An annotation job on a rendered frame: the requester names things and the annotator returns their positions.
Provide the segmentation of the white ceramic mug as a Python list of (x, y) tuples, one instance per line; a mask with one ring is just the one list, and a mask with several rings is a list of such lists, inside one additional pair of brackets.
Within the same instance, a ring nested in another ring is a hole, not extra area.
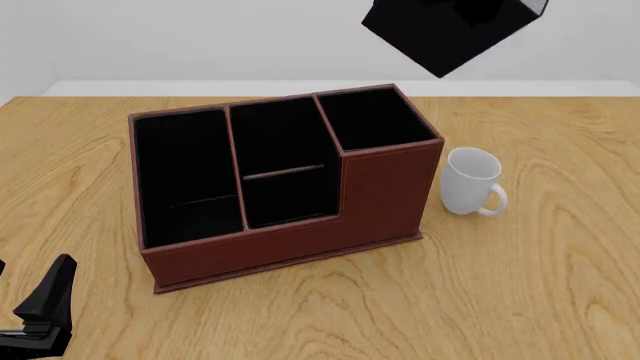
[[(478, 212), (485, 216), (500, 215), (506, 209), (508, 197), (497, 183), (502, 164), (494, 155), (474, 147), (453, 149), (441, 171), (440, 191), (443, 206), (456, 215)], [(484, 208), (491, 193), (499, 200), (497, 209)]]

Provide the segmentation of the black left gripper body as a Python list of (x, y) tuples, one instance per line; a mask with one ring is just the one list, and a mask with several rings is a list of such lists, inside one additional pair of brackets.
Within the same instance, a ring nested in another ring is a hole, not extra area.
[(60, 357), (72, 333), (51, 323), (32, 323), (21, 330), (0, 330), (0, 357)]

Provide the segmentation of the red-brown desk caddy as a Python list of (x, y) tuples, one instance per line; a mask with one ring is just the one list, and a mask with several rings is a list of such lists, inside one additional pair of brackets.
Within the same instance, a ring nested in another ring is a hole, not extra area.
[(393, 84), (128, 122), (156, 293), (419, 239), (444, 146)]

